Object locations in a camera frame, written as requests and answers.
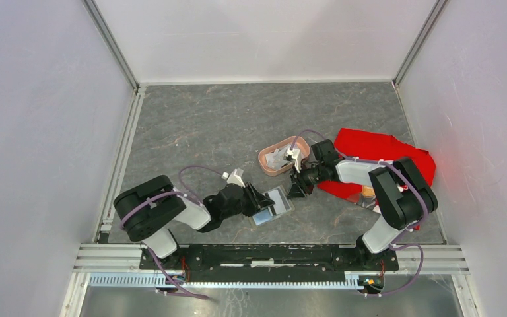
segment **red cloth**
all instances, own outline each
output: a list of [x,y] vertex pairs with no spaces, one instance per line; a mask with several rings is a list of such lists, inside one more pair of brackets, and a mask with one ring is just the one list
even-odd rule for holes
[[[432,185],[436,165],[428,151],[405,144],[391,135],[343,128],[337,135],[334,144],[343,154],[361,159],[397,160],[401,157],[410,157],[428,185]],[[361,185],[333,181],[319,183],[318,188],[347,200],[352,200],[349,198],[362,191]]]

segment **gray floor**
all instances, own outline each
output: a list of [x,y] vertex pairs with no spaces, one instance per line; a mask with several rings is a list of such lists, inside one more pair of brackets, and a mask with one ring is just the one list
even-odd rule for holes
[[[386,290],[406,280],[388,275]],[[356,291],[334,289],[195,291],[211,299],[165,297],[154,289],[138,287],[89,287],[81,316],[463,316],[449,275],[422,275],[405,291],[380,299],[364,299]]]
[[[261,192],[288,189],[288,173],[265,175],[257,152],[310,128],[334,140],[342,127],[391,134],[412,143],[403,110],[391,83],[293,83],[180,85],[148,87],[133,140],[123,189],[158,175],[176,187],[181,168],[202,164],[231,172],[240,167]],[[309,144],[319,141],[306,135]],[[224,180],[201,169],[186,171],[184,181],[203,197],[224,187]],[[254,228],[235,216],[218,230],[201,234],[174,223],[179,243],[343,243],[354,244],[378,215],[321,190],[293,201],[296,210]],[[116,218],[110,243],[129,242]],[[405,242],[443,243],[435,215]]]

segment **white wall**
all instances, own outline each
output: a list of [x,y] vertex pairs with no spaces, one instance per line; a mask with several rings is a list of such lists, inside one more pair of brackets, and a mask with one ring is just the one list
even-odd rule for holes
[[434,0],[97,0],[142,82],[392,79]]
[[0,316],[57,316],[131,98],[82,1],[0,1]]
[[507,1],[450,1],[401,83],[485,316],[507,316]]

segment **red fabric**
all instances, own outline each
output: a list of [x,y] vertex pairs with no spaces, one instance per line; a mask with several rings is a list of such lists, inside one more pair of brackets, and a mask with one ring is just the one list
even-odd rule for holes
[[[345,155],[361,159],[397,160],[401,157],[410,157],[428,185],[432,185],[436,165],[428,151],[405,144],[391,135],[343,128],[337,135],[334,144]],[[361,185],[332,181],[319,183],[318,188],[347,200],[352,200],[354,195],[358,195],[362,191]]]

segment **black mounting plate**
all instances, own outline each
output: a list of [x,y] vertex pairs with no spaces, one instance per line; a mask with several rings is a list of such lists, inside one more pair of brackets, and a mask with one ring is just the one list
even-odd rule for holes
[[[164,259],[165,269],[182,269],[181,259],[195,282],[318,282],[344,281],[345,271],[380,271],[381,263],[362,265],[354,247],[339,244],[190,244]],[[384,257],[386,271],[398,271],[394,251]],[[268,267],[267,264],[281,267]],[[143,250],[139,269],[158,269]]]

